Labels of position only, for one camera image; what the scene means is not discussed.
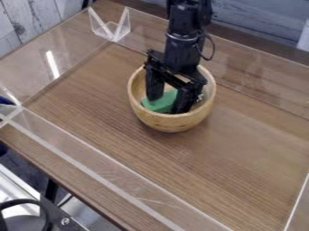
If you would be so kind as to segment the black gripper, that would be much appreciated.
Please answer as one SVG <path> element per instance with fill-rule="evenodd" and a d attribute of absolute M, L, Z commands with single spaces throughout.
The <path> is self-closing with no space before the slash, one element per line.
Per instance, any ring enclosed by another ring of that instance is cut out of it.
<path fill-rule="evenodd" d="M 179 89 L 170 113 L 184 114 L 200 100 L 207 78 L 199 70 L 204 57 L 205 34 L 181 36 L 168 33 L 165 51 L 149 50 L 146 69 L 146 96 L 156 101 L 164 96 L 165 85 L 170 84 Z"/>

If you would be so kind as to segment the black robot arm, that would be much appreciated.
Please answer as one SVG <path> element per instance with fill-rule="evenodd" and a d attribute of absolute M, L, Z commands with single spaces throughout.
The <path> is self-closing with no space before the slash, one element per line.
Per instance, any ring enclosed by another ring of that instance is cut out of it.
<path fill-rule="evenodd" d="M 204 97 L 208 80 L 199 70 L 204 55 L 205 31 L 213 14 L 212 0 L 168 0 L 165 51 L 148 51 L 146 97 L 142 105 L 161 114 L 184 114 Z"/>

